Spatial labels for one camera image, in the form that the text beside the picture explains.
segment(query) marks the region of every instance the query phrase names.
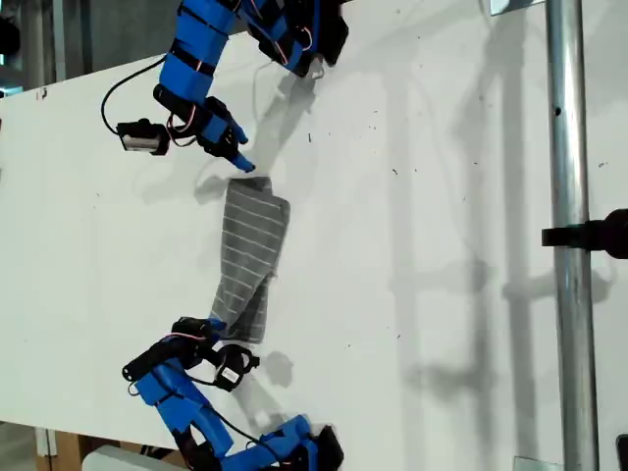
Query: gray striped cloth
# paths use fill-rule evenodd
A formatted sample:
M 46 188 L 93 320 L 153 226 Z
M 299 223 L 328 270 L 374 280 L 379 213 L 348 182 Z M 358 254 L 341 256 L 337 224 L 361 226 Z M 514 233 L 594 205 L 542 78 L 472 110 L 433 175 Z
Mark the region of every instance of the gray striped cloth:
M 229 182 L 222 277 L 211 313 L 227 323 L 227 339 L 259 343 L 264 338 L 268 284 L 284 243 L 289 207 L 273 195 L 268 178 Z

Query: silver pipe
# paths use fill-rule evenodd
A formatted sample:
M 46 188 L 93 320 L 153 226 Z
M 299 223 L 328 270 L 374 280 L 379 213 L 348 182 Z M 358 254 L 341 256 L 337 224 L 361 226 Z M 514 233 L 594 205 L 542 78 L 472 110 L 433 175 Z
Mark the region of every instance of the silver pipe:
M 589 220 L 582 0 L 548 0 L 553 226 Z M 598 471 L 591 258 L 554 250 L 565 471 Z

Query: blue robotic arm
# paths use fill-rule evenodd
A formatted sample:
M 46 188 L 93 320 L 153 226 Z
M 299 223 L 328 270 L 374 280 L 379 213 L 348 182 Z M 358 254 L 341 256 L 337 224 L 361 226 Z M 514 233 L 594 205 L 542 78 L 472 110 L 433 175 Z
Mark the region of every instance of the blue robotic arm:
M 254 446 L 227 456 L 234 442 L 225 424 L 235 428 L 198 390 L 185 370 L 202 360 L 216 366 L 211 386 L 232 391 L 242 377 L 259 365 L 259 359 L 236 344 L 216 349 L 225 324 L 217 320 L 181 318 L 172 334 L 155 343 L 123 369 L 123 376 L 135 383 L 144 402 L 157 408 L 173 434 L 188 467 L 193 470 L 258 471 L 276 469 L 275 463 L 291 471 L 336 471 L 343 460 L 342 450 L 331 427 L 318 437 L 311 433 L 307 419 L 296 416 L 277 431 L 252 439 Z M 197 444 L 191 429 L 205 438 Z
M 178 8 L 177 35 L 166 55 L 153 95 L 171 113 L 163 127 L 147 120 L 118 124 L 126 150 L 164 155 L 168 142 L 190 145 L 224 157 L 244 172 L 255 166 L 238 150 L 248 139 L 227 106 L 207 97 L 214 72 L 238 17 L 246 21 L 259 49 L 299 77 L 305 77 L 316 56 L 334 65 L 348 36 L 340 14 L 343 0 L 183 0 Z M 175 127 L 173 117 L 183 124 Z M 192 137 L 187 144 L 178 139 Z

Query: white surface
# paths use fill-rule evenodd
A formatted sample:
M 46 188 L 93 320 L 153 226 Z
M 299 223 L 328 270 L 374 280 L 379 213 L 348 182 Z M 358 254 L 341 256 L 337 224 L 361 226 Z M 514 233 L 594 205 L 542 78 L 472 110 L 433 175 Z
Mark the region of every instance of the white surface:
M 125 449 L 105 445 L 82 462 L 82 471 L 181 471 L 182 468 Z
M 562 471 L 562 466 L 517 456 L 514 458 L 514 471 Z
M 626 204 L 628 4 L 585 7 L 592 214 L 603 217 Z M 545 10 L 344 10 L 349 40 L 314 96 L 281 94 L 286 73 L 262 69 L 246 36 L 217 73 L 212 92 L 292 210 L 263 367 L 236 394 L 209 395 L 254 433 L 277 414 L 334 424 L 346 470 L 561 462 L 552 254 L 541 248 Z M 125 153 L 106 132 L 103 94 L 147 63 L 0 101 L 1 420 L 173 445 L 158 414 L 127 396 L 121 368 L 179 316 L 209 313 L 224 204 L 214 183 L 236 173 L 198 147 Z M 156 75 L 114 95 L 112 123 L 165 120 Z M 612 470 L 628 429 L 628 265 L 593 264 Z

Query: black clamp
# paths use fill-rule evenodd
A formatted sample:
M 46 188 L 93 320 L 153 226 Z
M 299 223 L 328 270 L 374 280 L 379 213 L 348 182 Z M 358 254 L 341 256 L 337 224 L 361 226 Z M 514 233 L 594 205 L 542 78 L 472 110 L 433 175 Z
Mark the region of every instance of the black clamp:
M 198 365 L 203 359 L 202 356 L 211 356 L 211 353 L 217 355 L 211 349 L 214 333 L 209 320 L 181 317 L 173 324 L 172 333 L 175 335 L 169 337 L 168 341 L 158 341 L 126 365 L 122 370 L 124 378 L 130 382 L 138 381 L 148 374 L 150 370 L 171 358 L 178 358 L 182 366 L 188 370 Z M 177 337 L 177 334 L 193 336 L 203 340 Z
M 164 125 L 154 125 L 146 118 L 134 123 L 118 123 L 118 136 L 125 150 L 166 155 L 170 137 Z
M 543 247 L 605 250 L 613 258 L 628 259 L 628 209 L 617 209 L 603 221 L 544 229 Z
M 217 353 L 220 363 L 209 361 L 216 367 L 214 386 L 223 391 L 233 391 L 242 382 L 246 373 L 259 366 L 259 357 L 236 343 L 223 346 Z

